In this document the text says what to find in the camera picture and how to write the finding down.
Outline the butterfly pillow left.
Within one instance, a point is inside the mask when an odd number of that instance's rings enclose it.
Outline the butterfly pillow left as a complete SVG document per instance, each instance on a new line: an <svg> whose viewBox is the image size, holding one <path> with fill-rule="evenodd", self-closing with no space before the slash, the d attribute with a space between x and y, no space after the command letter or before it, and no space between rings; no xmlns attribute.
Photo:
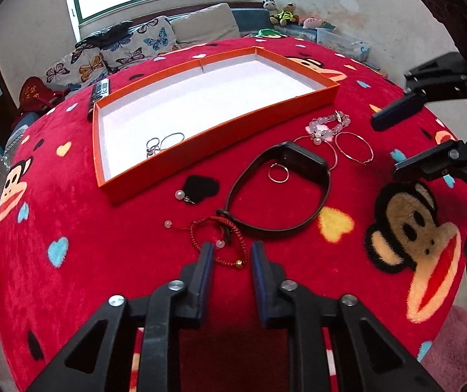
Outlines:
<svg viewBox="0 0 467 392"><path fill-rule="evenodd" d="M77 92L105 79L108 69L98 47L83 44L54 62L43 74L48 86L58 86Z"/></svg>

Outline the orange shallow box tray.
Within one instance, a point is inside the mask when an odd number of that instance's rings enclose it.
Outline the orange shallow box tray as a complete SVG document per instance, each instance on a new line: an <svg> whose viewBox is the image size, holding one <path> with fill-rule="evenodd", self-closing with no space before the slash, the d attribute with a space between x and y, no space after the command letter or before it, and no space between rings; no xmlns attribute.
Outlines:
<svg viewBox="0 0 467 392"><path fill-rule="evenodd" d="M262 47L197 56L96 102L92 118L99 189L121 204L237 142L331 105L338 83ZM146 142L186 139L146 157Z"/></svg>

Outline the green plastic bowl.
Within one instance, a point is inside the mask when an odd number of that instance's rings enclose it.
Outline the green plastic bowl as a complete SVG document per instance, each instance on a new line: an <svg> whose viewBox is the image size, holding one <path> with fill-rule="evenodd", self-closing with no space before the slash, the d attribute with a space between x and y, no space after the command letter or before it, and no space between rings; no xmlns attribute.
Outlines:
<svg viewBox="0 0 467 392"><path fill-rule="evenodd" d="M278 30L271 28L260 29L255 35L256 39L282 39L285 37L286 35L283 35Z"/></svg>

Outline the beige cushion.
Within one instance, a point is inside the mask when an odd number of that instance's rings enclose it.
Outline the beige cushion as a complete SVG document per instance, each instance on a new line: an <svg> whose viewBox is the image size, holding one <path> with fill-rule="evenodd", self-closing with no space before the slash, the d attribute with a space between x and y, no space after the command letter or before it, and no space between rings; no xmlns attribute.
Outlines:
<svg viewBox="0 0 467 392"><path fill-rule="evenodd" d="M226 3L182 15L170 20L170 25L181 48L241 37L232 9Z"/></svg>

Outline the butterfly pillow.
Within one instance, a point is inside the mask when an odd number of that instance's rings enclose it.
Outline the butterfly pillow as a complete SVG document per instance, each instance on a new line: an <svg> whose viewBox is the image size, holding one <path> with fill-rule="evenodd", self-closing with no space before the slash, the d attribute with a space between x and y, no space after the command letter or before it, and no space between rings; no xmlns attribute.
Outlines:
<svg viewBox="0 0 467 392"><path fill-rule="evenodd" d="M178 49L176 35L168 18L159 16L134 26L124 37L103 46L100 54L107 69L117 72Z"/></svg>
<svg viewBox="0 0 467 392"><path fill-rule="evenodd" d="M105 79L108 69L98 47L83 44L54 62L43 74L48 86L58 86L77 92Z"/></svg>

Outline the black smart band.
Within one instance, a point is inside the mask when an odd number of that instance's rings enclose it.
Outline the black smart band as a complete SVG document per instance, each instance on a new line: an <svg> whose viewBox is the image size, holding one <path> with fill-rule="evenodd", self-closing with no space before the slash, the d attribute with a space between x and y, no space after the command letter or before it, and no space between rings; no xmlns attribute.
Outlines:
<svg viewBox="0 0 467 392"><path fill-rule="evenodd" d="M324 158L296 142L281 142L246 167L216 214L242 230L282 236L320 214L331 182Z"/></svg>

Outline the silver linked hoop earrings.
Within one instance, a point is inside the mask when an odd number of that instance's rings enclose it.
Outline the silver linked hoop earrings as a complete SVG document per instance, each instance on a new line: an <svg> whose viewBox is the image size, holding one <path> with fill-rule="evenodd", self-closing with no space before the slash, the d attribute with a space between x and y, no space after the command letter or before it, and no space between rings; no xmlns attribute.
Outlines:
<svg viewBox="0 0 467 392"><path fill-rule="evenodd" d="M182 132L176 132L164 136L164 138L153 137L146 142L146 157L150 158L168 148L184 142L186 139Z"/></svg>

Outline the red monkey print blanket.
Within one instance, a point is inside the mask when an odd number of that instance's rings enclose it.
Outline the red monkey print blanket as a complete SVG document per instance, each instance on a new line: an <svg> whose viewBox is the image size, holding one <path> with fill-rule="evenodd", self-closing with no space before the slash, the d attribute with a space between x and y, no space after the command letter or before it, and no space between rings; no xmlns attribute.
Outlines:
<svg viewBox="0 0 467 392"><path fill-rule="evenodd" d="M144 296L193 262L203 242L216 252L204 326L182 335L186 391L283 391L285 336L256 313L248 252L268 258L324 296L355 294L410 351L435 338L465 268L467 185L456 180L396 183L395 162L446 142L429 110L375 132L373 112L400 89L363 64L308 41L257 39L255 45L316 69L339 85L317 116L350 117L331 191L317 217L289 234L263 235L216 214L246 167L263 151L306 137L308 115L267 129L113 205L96 183L89 93L36 121L15 153L10 179L25 185L0 222L0 339L14 383L24 390L113 294ZM176 200L185 191L194 204Z"/></svg>

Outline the stuffed toy pile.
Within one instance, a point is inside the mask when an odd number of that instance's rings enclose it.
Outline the stuffed toy pile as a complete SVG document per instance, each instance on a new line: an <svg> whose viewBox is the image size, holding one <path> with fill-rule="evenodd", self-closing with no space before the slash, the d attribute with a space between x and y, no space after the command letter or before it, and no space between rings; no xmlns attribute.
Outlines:
<svg viewBox="0 0 467 392"><path fill-rule="evenodd" d="M296 12L296 4L288 3L278 8L275 0L263 0L263 9L268 11L270 23L274 26L298 25L304 28L315 29L324 23L321 18L310 16L301 18Z"/></svg>

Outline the pearl drop earring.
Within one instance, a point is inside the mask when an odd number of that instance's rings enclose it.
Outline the pearl drop earring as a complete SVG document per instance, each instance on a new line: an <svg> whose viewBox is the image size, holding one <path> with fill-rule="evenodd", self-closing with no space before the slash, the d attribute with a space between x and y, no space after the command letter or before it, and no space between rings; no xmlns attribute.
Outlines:
<svg viewBox="0 0 467 392"><path fill-rule="evenodd" d="M194 204L194 201L192 201L190 197L186 195L185 191L182 189L179 189L175 192L175 198L176 200L185 202L187 204Z"/></svg>

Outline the black cloth on pillows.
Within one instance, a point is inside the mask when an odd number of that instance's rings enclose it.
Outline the black cloth on pillows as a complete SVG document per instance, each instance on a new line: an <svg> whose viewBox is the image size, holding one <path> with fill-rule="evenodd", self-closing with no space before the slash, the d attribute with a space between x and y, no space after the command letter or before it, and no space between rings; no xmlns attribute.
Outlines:
<svg viewBox="0 0 467 392"><path fill-rule="evenodd" d="M107 47L129 34L130 28L133 26L131 20L125 20L113 26L108 26L99 31L96 31L89 36L84 37L82 41L79 41L76 48L103 48Z"/></svg>

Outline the butterfly pillow right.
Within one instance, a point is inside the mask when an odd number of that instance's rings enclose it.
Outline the butterfly pillow right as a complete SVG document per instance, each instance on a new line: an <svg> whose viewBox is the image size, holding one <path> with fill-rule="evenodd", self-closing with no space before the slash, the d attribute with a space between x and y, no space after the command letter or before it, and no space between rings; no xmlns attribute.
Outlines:
<svg viewBox="0 0 467 392"><path fill-rule="evenodd" d="M103 46L100 54L107 69L117 72L178 49L176 35L168 18L159 16L134 26L124 37Z"/></svg>

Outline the purple fleece sleeve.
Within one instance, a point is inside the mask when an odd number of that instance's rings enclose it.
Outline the purple fleece sleeve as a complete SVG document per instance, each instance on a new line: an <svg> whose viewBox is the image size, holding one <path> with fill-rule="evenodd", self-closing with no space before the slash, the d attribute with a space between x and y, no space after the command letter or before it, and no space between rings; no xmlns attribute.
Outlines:
<svg viewBox="0 0 467 392"><path fill-rule="evenodd" d="M467 391L467 311L453 306L421 364L445 391Z"/></svg>

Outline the clear plastic storage box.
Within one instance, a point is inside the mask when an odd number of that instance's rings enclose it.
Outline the clear plastic storage box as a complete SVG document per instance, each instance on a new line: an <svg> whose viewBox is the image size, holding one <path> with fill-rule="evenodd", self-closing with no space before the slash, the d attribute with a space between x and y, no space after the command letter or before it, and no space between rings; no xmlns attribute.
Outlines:
<svg viewBox="0 0 467 392"><path fill-rule="evenodd" d="M359 62L368 60L372 48L368 42L355 36L325 28L317 29L317 44Z"/></svg>

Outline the black remote control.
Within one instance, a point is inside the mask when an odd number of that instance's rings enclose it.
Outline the black remote control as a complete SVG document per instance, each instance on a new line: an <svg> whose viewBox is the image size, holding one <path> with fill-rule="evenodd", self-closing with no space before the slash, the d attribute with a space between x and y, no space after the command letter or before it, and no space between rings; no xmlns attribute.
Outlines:
<svg viewBox="0 0 467 392"><path fill-rule="evenodd" d="M88 110L87 110L87 120L92 122L93 110L96 102L102 100L110 94L110 81L109 78L105 78L101 81L95 83L92 87L91 98L89 100Z"/></svg>

